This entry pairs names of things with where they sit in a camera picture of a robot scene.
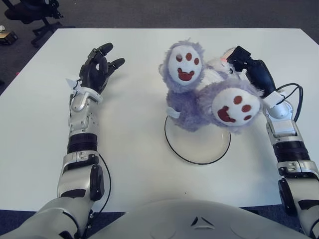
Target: white table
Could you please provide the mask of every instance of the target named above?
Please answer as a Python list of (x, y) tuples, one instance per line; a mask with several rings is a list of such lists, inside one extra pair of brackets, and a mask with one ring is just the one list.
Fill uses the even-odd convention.
[(65, 77), (78, 75), (92, 48), (106, 42), (114, 44), (109, 60), (126, 59), (100, 105), (98, 148), (113, 183), (106, 211), (174, 198), (238, 207), (279, 204), (280, 177), (263, 116), (232, 135), (227, 154), (211, 165), (186, 163), (167, 145), (167, 88), (158, 65), (173, 43), (188, 38), (201, 43), (205, 60), (241, 45), (264, 60), (277, 86), (301, 84), (305, 97), (298, 126), (319, 165), (319, 46), (300, 29), (60, 29), (0, 97), (0, 209), (37, 211), (56, 197), (68, 142)]

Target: black rim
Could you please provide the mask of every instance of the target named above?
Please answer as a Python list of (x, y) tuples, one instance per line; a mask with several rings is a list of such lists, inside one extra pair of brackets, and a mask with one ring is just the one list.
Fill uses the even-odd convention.
[(175, 149), (171, 146), (171, 144), (169, 143), (169, 140), (168, 140), (168, 138), (167, 138), (166, 127), (165, 127), (165, 126), (166, 126), (166, 122), (167, 122), (167, 118), (168, 118), (168, 117), (166, 117), (166, 119), (165, 119), (165, 124), (164, 124), (164, 133), (165, 133), (166, 141), (167, 141), (167, 143), (169, 144), (170, 148), (173, 150), (173, 152), (174, 152), (178, 157), (180, 157), (181, 159), (183, 159), (183, 160), (185, 160), (185, 161), (187, 161), (187, 162), (189, 162), (189, 163), (192, 163), (192, 164), (207, 165), (207, 164), (212, 164), (212, 163), (215, 163), (215, 162), (219, 161), (219, 160), (220, 160), (222, 157), (224, 157), (225, 154), (227, 153), (227, 151), (228, 151), (228, 149), (229, 149), (229, 146), (230, 146), (230, 142), (231, 142), (231, 134), (230, 134), (230, 133), (229, 133), (229, 143), (228, 143), (227, 149), (226, 149), (226, 151), (224, 152), (224, 154), (223, 154), (220, 158), (218, 158), (217, 160), (214, 160), (214, 161), (208, 162), (208, 163), (196, 163), (196, 162), (187, 160), (186, 158), (180, 156), (180, 155), (175, 151)]

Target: clear plastic plate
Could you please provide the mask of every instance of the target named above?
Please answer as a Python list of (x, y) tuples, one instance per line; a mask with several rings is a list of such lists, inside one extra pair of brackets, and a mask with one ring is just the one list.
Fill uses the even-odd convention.
[(171, 149), (182, 159), (194, 164), (210, 164), (221, 159), (230, 145), (230, 132), (214, 124), (188, 132), (167, 117), (165, 136)]

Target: office chair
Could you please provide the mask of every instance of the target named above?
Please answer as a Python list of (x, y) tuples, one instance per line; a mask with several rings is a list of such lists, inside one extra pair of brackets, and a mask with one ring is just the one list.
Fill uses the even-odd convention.
[(39, 47), (37, 42), (49, 31), (54, 33), (58, 28), (74, 28), (73, 26), (62, 26), (60, 22), (50, 24), (46, 19), (46, 17), (53, 17), (55, 19), (63, 17), (58, 11), (59, 3), (57, 0), (20, 0), (15, 5), (10, 0), (2, 1), (9, 8), (4, 12), (8, 19), (19, 20), (24, 24), (30, 24), (37, 20), (44, 22), (45, 26), (33, 30), (36, 37), (31, 41), (31, 44), (34, 47)]

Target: chair base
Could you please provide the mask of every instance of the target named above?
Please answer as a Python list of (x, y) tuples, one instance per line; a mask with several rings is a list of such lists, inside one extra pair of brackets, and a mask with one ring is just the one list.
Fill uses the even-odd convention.
[(48, 32), (54, 33), (59, 28), (75, 28), (74, 26), (63, 26), (60, 22), (56, 22), (53, 24), (50, 24), (46, 18), (43, 19), (43, 22), (45, 26), (33, 30), (33, 33), (35, 35), (35, 38), (31, 41), (31, 44), (38, 48), (38, 41), (42, 39)]

